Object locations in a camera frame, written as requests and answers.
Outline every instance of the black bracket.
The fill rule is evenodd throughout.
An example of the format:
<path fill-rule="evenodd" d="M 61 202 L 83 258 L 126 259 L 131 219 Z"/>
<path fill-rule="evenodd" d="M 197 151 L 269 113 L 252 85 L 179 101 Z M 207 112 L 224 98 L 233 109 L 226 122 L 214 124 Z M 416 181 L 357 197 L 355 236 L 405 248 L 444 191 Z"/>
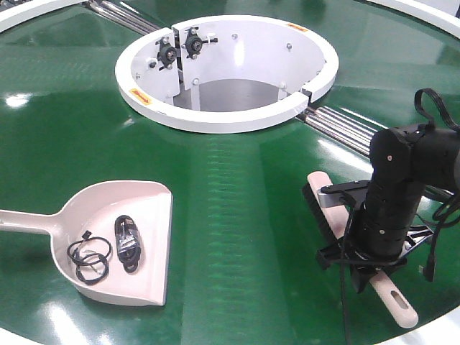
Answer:
<path fill-rule="evenodd" d="M 187 39 L 185 40 L 185 48 L 187 50 L 187 59 L 195 60 L 201 54 L 203 44 L 217 43 L 219 40 L 213 38 L 212 40 L 202 40 L 198 34 L 198 27 L 191 27 L 187 30 Z"/>
<path fill-rule="evenodd" d="M 332 198 L 331 201 L 327 201 L 329 207 L 342 204 L 354 209 L 354 212 L 349 215 L 349 217 L 353 218 L 349 218 L 348 220 L 351 224 L 350 231 L 353 231 L 354 218 L 360 217 L 360 213 L 362 212 L 362 204 L 367 194 L 368 182 L 342 183 L 325 186 L 321 189 L 321 192 L 326 194 L 327 198 Z M 344 238 L 341 237 L 327 247 L 318 250 L 316 259 L 323 270 L 336 263 L 349 265 L 354 289 L 357 293 L 360 293 L 364 290 L 369 279 L 375 276 L 379 270 L 383 270 L 388 275 L 391 275 L 399 268 L 405 266 L 407 256 L 423 242 L 431 238 L 432 235 L 433 231 L 428 226 L 412 225 L 405 237 L 399 257 L 392 261 L 383 261 L 375 257 L 368 257 L 359 251 L 352 237 L 347 239 L 346 243 L 344 243 Z"/>
<path fill-rule="evenodd" d="M 160 51 L 158 52 L 157 59 L 163 63 L 160 70 L 167 68 L 170 70 L 173 68 L 173 62 L 178 56 L 176 49 L 170 44 L 168 37 L 162 37 L 161 40 L 156 41 L 156 45 L 160 45 Z"/>

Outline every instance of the dustpan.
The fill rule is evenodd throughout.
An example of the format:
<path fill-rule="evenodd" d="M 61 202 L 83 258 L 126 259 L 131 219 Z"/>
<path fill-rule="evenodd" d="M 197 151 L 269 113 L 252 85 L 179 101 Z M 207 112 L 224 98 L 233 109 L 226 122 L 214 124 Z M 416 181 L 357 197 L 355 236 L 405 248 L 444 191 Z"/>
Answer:
<path fill-rule="evenodd" d="M 150 181 L 114 180 L 91 185 L 75 194 L 53 215 L 0 211 L 0 230 L 51 237 L 56 267 L 85 296 L 117 305 L 164 305 L 169 255 L 173 196 L 162 184 Z M 129 215 L 141 241 L 139 266 L 127 273 L 116 255 L 114 222 Z M 76 277 L 68 246 L 90 231 L 107 239 L 114 253 L 108 257 L 109 273 L 95 285 Z M 102 241 L 92 241 L 91 250 L 106 251 Z"/>

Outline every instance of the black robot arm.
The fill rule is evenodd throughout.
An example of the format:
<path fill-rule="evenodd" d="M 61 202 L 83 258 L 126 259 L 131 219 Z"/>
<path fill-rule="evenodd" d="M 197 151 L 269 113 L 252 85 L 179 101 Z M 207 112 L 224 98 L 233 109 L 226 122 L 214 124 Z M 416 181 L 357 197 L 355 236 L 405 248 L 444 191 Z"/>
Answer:
<path fill-rule="evenodd" d="M 424 93 L 434 101 L 448 129 L 436 127 L 433 117 L 422 107 Z M 321 190 L 353 211 L 346 235 L 320 250 L 317 258 L 327 268 L 333 262 L 343 262 L 339 258 L 345 257 L 357 292 L 378 270 L 391 274 L 405 265 L 407 255 L 430 238 L 431 253 L 424 275 L 433 280 L 439 230 L 460 220 L 447 222 L 460 206 L 460 127 L 431 89 L 415 94 L 415 108 L 428 119 L 427 124 L 383 129 L 373 136 L 369 158 L 374 172 L 370 181 Z M 435 212 L 433 231 L 428 226 L 412 225 L 427 185 L 454 194 Z"/>

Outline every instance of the green surface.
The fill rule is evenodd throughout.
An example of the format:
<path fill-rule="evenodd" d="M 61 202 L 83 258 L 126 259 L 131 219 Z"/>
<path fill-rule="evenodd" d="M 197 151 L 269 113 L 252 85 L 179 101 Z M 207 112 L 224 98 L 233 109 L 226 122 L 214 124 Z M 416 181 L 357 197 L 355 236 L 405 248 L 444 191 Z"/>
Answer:
<path fill-rule="evenodd" d="M 460 42 L 358 1 L 130 1 L 171 25 L 213 14 L 289 20 L 324 36 L 341 66 L 320 104 L 386 125 L 420 121 L 419 88 L 460 112 Z M 300 188 L 314 170 L 369 177 L 365 159 L 299 121 L 203 135 L 156 124 L 118 93 L 114 64 L 139 35 L 80 6 L 0 35 L 0 208 L 54 213 L 112 179 L 156 180 L 174 195 L 167 304 L 128 308 L 80 295 L 55 268 L 46 236 L 0 236 L 0 326 L 44 344 L 341 344 L 339 274 Z M 26 99 L 11 107 L 14 96 Z M 428 214 L 430 205 L 423 204 Z M 439 241 L 434 283 L 419 249 L 394 281 L 426 323 L 460 303 L 458 229 Z M 404 332 L 367 289 L 349 285 L 354 344 Z"/>

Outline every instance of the metal rail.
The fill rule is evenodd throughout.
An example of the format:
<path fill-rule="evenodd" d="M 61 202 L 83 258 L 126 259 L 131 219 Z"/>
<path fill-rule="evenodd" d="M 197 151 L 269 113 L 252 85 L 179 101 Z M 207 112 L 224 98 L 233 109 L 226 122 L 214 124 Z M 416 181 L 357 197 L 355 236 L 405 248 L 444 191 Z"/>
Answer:
<path fill-rule="evenodd" d="M 87 6 L 104 18 L 123 25 L 141 35 L 146 35 L 161 29 L 161 27 L 141 18 L 133 11 L 112 4 L 106 0 L 90 0 L 87 2 Z"/>

